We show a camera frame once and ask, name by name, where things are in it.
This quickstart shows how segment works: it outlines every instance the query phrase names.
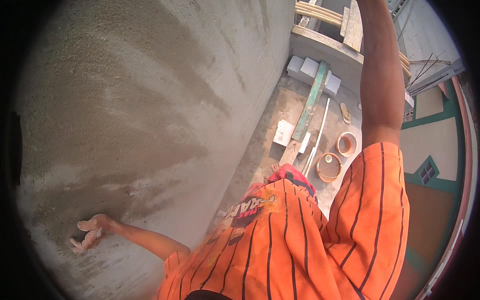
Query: wet cement plaster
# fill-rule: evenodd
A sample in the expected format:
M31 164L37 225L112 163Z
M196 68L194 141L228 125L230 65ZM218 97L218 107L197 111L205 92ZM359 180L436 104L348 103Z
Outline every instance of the wet cement plaster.
M58 7L17 88L17 204L68 298L151 299L163 276L118 236L73 254L78 220L106 213L201 242L284 69L293 18L286 0Z
M228 211L243 196L252 183L263 182L264 178L268 178L272 174L270 166L279 162L285 150L284 146L273 142L278 121L284 119L294 125L297 123L310 93L310 87L310 85L288 76L286 72L282 73L225 192L219 209ZM315 146L327 97L329 97L327 94L322 93L308 129L308 132L311 133L309 144L305 153L300 154L293 163L293 166L298 170L303 169L312 148ZM351 112L351 124L346 124L342 119L340 111L340 103L342 102L346 104ZM330 97L325 126L315 158L313 159L314 163L318 161L323 153L333 152L340 157L344 170L350 166L353 159L361 151L361 111L357 107L358 103L360 103L359 96L343 86L340 86L335 97ZM346 131L353 133L359 143L355 154L350 157L341 156L335 149L335 143L339 135ZM340 189L344 173L333 183L325 183L320 180L314 167L310 169L307 176L309 182L316 189L319 207L327 217L330 214L333 198Z

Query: concrete floor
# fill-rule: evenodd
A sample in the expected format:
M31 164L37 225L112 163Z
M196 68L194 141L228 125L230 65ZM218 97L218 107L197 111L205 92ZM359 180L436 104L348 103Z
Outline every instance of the concrete floor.
M279 162L285 150L284 146L273 142L278 121L284 119L291 124L296 124L309 92L310 85L288 76L286 72L282 73L240 164L230 181L219 209L227 211L240 200L252 183L263 182L264 177L268 178L272 174L270 166ZM312 124L308 130L312 135L307 149L304 154L300 154L297 157L293 164L299 170L306 164L310 151L315 146L327 97L327 94L322 94L320 103L315 109ZM342 119L339 106L342 102L346 104L351 112L351 124L346 124ZM324 130L314 162L325 152L337 154L335 143L338 136L342 132L349 131L358 139L357 151L351 157L346 158L340 155L339 157L344 170L350 166L350 163L361 150L361 111L358 109L358 103L360 103L360 97L342 86L340 86L337 96L331 97ZM343 174L333 183L325 183L318 178L314 168L311 168L307 178L316 188L320 209L328 217L333 198L343 180Z

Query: orange shirt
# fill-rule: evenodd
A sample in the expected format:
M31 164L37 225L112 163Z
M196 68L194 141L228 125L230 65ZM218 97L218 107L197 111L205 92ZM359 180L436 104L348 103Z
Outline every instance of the orange shirt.
M365 148L327 222L304 187L269 183L233 206L190 255L165 261L158 299L208 290L236 299L388 299L405 256L409 205L400 149Z

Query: bare foot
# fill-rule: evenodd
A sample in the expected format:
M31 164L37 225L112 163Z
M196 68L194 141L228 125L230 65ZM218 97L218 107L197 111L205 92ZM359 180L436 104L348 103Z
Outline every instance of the bare foot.
M279 164L273 164L272 165L272 172L277 172L278 170L280 170L280 165Z
M79 253L96 248L100 241L107 237L108 231L114 223L115 220L104 214L95 215L88 221L78 222L78 229L88 231L88 233L82 242L70 238L70 242L75 246L73 252Z

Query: white pipe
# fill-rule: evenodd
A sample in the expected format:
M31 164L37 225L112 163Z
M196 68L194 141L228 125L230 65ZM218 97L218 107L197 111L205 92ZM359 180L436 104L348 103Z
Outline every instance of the white pipe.
M318 132L317 142L315 143L315 147L313 147L312 151L310 152L310 156L308 157L307 164L303 167L302 174L307 177L308 171L310 171L310 167L312 166L313 158L315 157L315 153L317 152L318 143L320 142L320 137L322 136L322 131L324 130L325 119L327 118L327 111L328 111L328 104L330 103L330 98L327 99L327 105L325 106L324 118L322 120L322 125L320 126L320 131Z

